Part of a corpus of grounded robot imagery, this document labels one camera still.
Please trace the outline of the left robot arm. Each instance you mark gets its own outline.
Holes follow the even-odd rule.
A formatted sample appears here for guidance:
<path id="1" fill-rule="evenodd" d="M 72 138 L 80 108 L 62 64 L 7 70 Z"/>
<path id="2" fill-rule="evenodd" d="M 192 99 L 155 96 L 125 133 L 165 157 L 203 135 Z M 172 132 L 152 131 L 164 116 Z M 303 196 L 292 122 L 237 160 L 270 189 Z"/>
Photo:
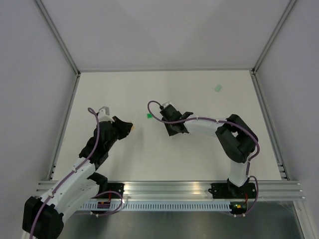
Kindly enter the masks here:
<path id="1" fill-rule="evenodd" d="M 58 238 L 67 220 L 90 199 L 112 194 L 123 198 L 120 191 L 109 188 L 107 177 L 97 173 L 97 169 L 108 158 L 114 143 L 127 137 L 132 128 L 131 122 L 117 117 L 97 119 L 93 135 L 71 170 L 41 196 L 31 196 L 25 202 L 22 229 L 29 238 Z"/>

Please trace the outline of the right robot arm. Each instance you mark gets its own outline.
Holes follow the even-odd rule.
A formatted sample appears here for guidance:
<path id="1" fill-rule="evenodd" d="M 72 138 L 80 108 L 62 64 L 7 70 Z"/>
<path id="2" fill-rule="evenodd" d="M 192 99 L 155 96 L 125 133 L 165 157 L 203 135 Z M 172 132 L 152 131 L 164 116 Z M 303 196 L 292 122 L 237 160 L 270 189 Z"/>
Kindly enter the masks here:
<path id="1" fill-rule="evenodd" d="M 249 193 L 250 161 L 259 152 L 258 138 L 235 114 L 215 120 L 205 117 L 192 118 L 192 112 L 181 114 L 171 103 L 159 106 L 162 121 L 170 136 L 178 133 L 198 133 L 218 138 L 222 149 L 230 158 L 230 174 L 226 188 L 231 198 Z"/>

